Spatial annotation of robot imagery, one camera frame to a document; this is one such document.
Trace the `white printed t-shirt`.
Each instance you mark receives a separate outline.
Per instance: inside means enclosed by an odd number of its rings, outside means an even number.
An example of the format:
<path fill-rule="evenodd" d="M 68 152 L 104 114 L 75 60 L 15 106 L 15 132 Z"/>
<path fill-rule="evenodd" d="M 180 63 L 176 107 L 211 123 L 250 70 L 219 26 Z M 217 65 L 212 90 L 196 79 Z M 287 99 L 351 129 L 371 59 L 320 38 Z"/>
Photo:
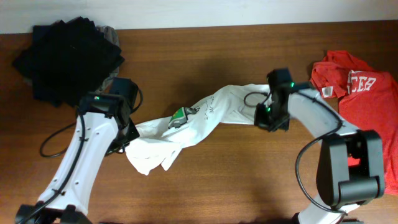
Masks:
<path fill-rule="evenodd" d="M 158 166 L 168 170 L 182 149 L 197 145 L 220 123 L 253 125 L 256 105 L 270 105 L 269 94 L 269 85 L 227 85 L 172 116 L 138 124 L 140 136 L 127 146 L 127 159 L 144 175 Z"/>

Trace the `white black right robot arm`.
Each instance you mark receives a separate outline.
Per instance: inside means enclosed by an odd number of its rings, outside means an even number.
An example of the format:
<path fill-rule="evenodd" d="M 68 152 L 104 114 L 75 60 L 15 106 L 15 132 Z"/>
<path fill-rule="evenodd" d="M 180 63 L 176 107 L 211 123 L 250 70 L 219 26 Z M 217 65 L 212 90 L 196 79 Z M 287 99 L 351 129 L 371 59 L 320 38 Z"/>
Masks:
<path fill-rule="evenodd" d="M 384 195 L 382 140 L 375 130 L 361 130 L 343 119 L 309 83 L 294 83 L 286 68 L 268 73 L 267 82 L 269 93 L 256 106 L 254 125 L 268 132 L 286 131 L 294 118 L 314 137 L 295 160 L 295 176 L 310 205 L 296 213 L 292 223 L 347 223 L 349 212 Z M 316 143 L 321 148 L 318 195 L 313 198 L 302 183 L 299 165 Z"/>

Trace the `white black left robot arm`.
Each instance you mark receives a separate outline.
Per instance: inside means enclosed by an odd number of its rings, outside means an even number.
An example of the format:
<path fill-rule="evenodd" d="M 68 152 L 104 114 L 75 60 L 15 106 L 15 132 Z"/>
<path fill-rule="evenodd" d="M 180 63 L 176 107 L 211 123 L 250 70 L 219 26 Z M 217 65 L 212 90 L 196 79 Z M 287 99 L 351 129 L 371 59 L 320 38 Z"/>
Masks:
<path fill-rule="evenodd" d="M 122 154 L 139 137 L 130 115 L 143 99 L 127 78 L 115 78 L 108 93 L 84 96 L 72 140 L 60 166 L 35 205 L 21 205 L 16 223 L 89 223 L 90 194 L 103 159 Z"/>

